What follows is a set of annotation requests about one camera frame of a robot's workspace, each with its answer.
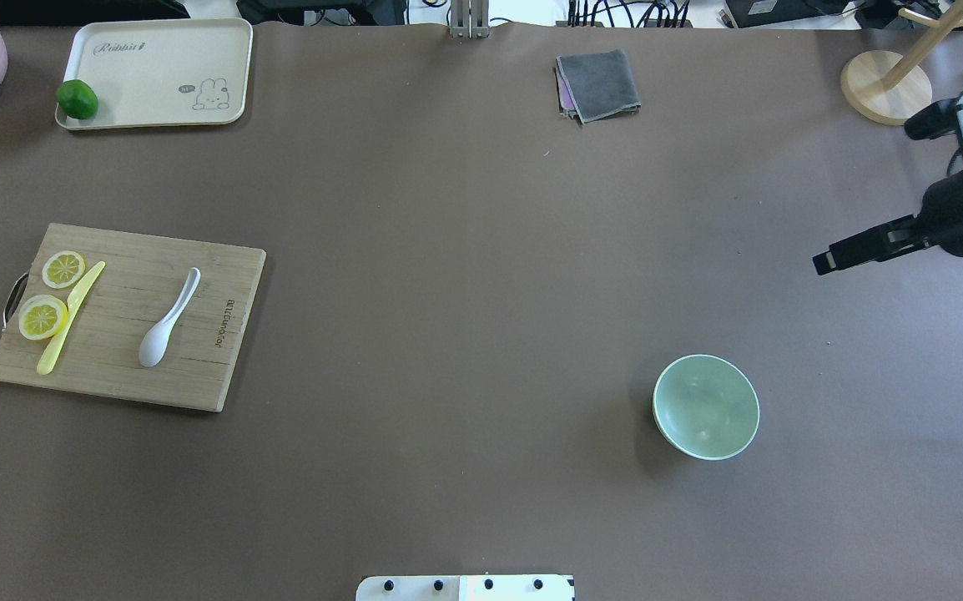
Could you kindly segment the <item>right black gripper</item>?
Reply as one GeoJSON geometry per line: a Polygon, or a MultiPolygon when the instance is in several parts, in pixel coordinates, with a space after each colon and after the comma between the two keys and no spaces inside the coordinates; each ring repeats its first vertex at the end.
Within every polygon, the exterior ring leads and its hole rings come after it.
{"type": "Polygon", "coordinates": [[[813,256],[814,271],[825,276],[844,270],[843,261],[889,261],[931,247],[928,237],[917,231],[915,222],[913,215],[907,215],[833,243],[831,250],[813,256]]]}

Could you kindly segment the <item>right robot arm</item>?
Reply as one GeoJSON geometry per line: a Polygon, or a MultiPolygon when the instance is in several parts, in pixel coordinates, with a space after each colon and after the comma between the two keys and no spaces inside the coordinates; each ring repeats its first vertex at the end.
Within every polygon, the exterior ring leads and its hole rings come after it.
{"type": "Polygon", "coordinates": [[[890,261],[929,247],[963,258],[963,170],[928,187],[919,214],[868,228],[813,258],[817,275],[890,261]]]}

